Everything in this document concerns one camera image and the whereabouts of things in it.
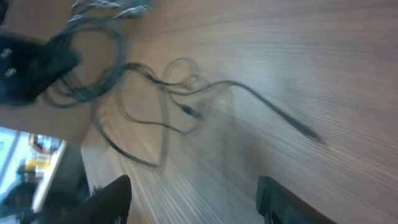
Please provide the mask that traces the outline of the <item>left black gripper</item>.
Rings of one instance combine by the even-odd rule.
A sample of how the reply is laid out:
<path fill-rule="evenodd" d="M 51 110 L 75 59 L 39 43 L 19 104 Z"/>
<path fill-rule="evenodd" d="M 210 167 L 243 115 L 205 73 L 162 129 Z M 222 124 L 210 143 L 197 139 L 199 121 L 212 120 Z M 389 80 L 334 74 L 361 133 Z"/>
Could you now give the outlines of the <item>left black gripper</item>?
<path fill-rule="evenodd" d="M 56 35 L 46 44 L 24 36 L 1 32 L 1 104 L 25 106 L 42 92 L 40 70 L 44 67 L 45 86 L 50 86 L 79 63 L 71 49 L 72 38 Z"/>

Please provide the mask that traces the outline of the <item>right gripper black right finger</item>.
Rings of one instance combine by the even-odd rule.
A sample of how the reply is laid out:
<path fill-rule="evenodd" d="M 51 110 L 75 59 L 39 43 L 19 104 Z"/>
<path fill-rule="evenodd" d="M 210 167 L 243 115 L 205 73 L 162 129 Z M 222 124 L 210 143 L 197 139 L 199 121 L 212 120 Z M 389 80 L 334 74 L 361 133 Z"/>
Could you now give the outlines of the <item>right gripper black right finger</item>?
<path fill-rule="evenodd" d="M 256 210 L 265 224 L 335 223 L 272 177 L 263 175 L 257 181 Z"/>

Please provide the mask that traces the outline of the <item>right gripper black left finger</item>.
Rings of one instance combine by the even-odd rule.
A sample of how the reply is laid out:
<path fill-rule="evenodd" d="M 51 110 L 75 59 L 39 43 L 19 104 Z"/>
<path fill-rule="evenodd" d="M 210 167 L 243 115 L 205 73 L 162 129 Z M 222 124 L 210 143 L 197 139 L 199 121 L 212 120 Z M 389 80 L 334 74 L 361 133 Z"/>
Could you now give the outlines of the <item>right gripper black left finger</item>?
<path fill-rule="evenodd" d="M 53 223 L 56 224 L 126 224 L 132 200 L 131 180 L 121 175 L 88 200 Z"/>

